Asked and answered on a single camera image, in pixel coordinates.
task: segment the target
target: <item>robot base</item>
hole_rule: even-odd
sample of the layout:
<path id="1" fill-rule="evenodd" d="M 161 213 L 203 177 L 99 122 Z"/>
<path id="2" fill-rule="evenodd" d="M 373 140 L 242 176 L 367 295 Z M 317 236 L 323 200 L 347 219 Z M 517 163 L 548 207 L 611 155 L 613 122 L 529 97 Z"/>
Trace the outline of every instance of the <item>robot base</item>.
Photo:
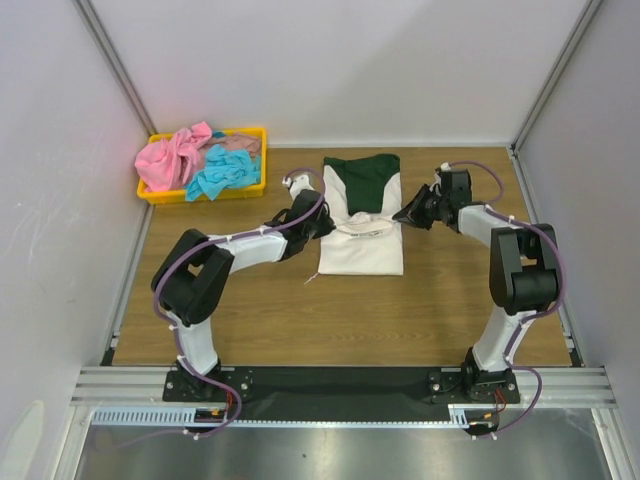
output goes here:
<path id="1" fill-rule="evenodd" d="M 253 384 L 252 370 L 249 368 L 233 369 L 221 367 L 220 362 L 207 374 L 212 380 L 229 385 L 247 401 Z M 165 402 L 181 403 L 225 403 L 227 392 L 210 383 L 205 383 L 192 376 L 185 368 L 176 362 L 167 373 L 164 382 L 162 400 Z"/>
<path id="2" fill-rule="evenodd" d="M 472 349 L 461 369 L 430 368 L 428 385 L 430 401 L 443 404 L 491 404 L 496 403 L 496 392 L 500 392 L 509 404 L 520 403 L 516 377 L 511 369 L 503 372 L 485 372 L 478 368 Z"/>

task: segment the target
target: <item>clothing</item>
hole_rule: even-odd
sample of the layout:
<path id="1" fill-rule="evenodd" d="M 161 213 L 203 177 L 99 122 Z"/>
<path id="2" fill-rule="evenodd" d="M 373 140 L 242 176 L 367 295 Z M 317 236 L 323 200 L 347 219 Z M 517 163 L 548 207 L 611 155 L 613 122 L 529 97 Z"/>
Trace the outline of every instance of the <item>clothing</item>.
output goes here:
<path id="1" fill-rule="evenodd" d="M 400 158 L 388 153 L 357 160 L 327 157 L 324 164 L 330 166 L 345 185 L 349 215 L 380 213 L 384 187 L 400 172 Z"/>
<path id="2" fill-rule="evenodd" d="M 204 169 L 187 186 L 185 199 L 193 202 L 203 193 L 214 200 L 223 188 L 243 188 L 260 183 L 261 157 L 254 161 L 246 150 L 228 152 L 214 145 L 205 156 Z"/>
<path id="3" fill-rule="evenodd" d="M 211 138 L 205 122 L 181 128 L 170 140 L 150 143 L 136 155 L 135 167 L 147 192 L 179 190 L 189 183 L 202 161 L 198 149 Z"/>
<path id="4" fill-rule="evenodd" d="M 392 220 L 402 208 L 399 160 L 395 155 L 325 159 L 325 200 L 336 229 L 320 240 L 318 273 L 403 274 L 402 230 Z"/>
<path id="5" fill-rule="evenodd" d="M 246 133 L 232 133 L 226 135 L 223 132 L 217 131 L 213 133 L 213 138 L 207 142 L 205 147 L 207 150 L 214 146 L 220 145 L 224 147 L 227 152 L 234 150 L 246 150 L 252 157 L 260 155 L 262 150 L 262 139 L 254 137 L 253 135 L 247 135 Z"/>

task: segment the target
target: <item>black mounting plate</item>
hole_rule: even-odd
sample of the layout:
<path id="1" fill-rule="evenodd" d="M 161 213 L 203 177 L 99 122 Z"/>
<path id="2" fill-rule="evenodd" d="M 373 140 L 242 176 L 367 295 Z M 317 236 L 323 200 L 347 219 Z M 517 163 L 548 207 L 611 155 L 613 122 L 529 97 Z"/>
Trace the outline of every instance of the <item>black mounting plate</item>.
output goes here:
<path id="1" fill-rule="evenodd" d="M 444 404 L 488 404 L 495 405 L 495 392 L 499 390 L 509 404 L 520 403 L 518 383 L 513 372 L 509 371 L 504 385 L 476 386 L 465 392 L 462 388 L 462 371 L 459 368 L 427 367 L 427 383 L 431 396 L 429 400 L 436 405 Z"/>
<path id="2" fill-rule="evenodd" d="M 222 367 L 209 376 L 211 379 L 229 385 L 236 390 L 243 402 L 249 399 L 253 385 L 252 369 Z M 226 403 L 227 393 L 225 390 L 192 377 L 182 367 L 174 365 L 165 378 L 162 400 L 183 403 Z"/>
<path id="3" fill-rule="evenodd" d="M 167 374 L 164 401 L 226 402 L 223 390 L 208 384 L 202 388 L 199 380 L 194 386 L 193 377 L 185 377 L 185 373 L 174 369 Z M 482 405 L 487 410 L 494 410 L 496 404 L 495 384 L 487 386 L 486 391 L 463 394 L 461 370 L 455 367 L 239 366 L 223 367 L 215 375 L 216 380 L 242 396 L 243 420 L 446 421 L 449 404 Z M 513 390 L 509 390 L 509 383 L 514 385 Z M 506 385 L 501 392 L 507 403 L 519 403 L 515 377 L 510 377 Z"/>

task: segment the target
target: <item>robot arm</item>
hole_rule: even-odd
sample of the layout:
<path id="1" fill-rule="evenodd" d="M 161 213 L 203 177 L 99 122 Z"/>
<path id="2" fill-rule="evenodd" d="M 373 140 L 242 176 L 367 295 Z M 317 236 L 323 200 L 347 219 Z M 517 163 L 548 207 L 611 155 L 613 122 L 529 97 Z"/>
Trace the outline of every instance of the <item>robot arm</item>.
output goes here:
<path id="1" fill-rule="evenodd" d="M 293 198 L 290 209 L 280 211 L 256 230 L 233 236 L 207 236 L 195 229 L 187 230 L 153 278 L 151 287 L 155 291 L 169 267 L 185 252 L 203 242 L 221 240 L 220 244 L 204 248 L 182 264 L 167 279 L 160 294 L 161 306 L 176 321 L 184 356 L 202 375 L 220 367 L 212 341 L 211 317 L 229 275 L 259 263 L 286 260 L 300 253 L 309 239 L 320 238 L 335 228 L 326 204 L 305 220 L 280 228 L 309 212 L 320 197 L 307 175 L 296 177 L 286 186 Z M 193 268 L 200 271 L 193 273 Z"/>
<path id="2" fill-rule="evenodd" d="M 463 388 L 495 389 L 511 376 L 510 364 L 530 322 L 556 301 L 560 292 L 557 259 L 534 231 L 505 221 L 489 205 L 472 201 L 467 170 L 436 170 L 436 181 L 424 185 L 394 220 L 431 229 L 441 221 L 455 232 L 490 249 L 489 288 L 493 311 L 480 340 L 463 363 Z M 550 225 L 535 225 L 555 244 Z M 533 262 L 523 264 L 522 259 Z"/>

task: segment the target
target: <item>metal floor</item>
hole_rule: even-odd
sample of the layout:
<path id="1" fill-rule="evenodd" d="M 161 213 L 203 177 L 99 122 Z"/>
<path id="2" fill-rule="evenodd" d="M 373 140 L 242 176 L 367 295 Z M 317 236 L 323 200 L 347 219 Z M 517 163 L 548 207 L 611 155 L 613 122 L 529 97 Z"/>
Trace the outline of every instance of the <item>metal floor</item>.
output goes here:
<path id="1" fill-rule="evenodd" d="M 589 409 L 534 411 L 497 441 L 460 430 L 237 427 L 100 451 L 150 431 L 92 426 L 76 480 L 611 478 Z"/>

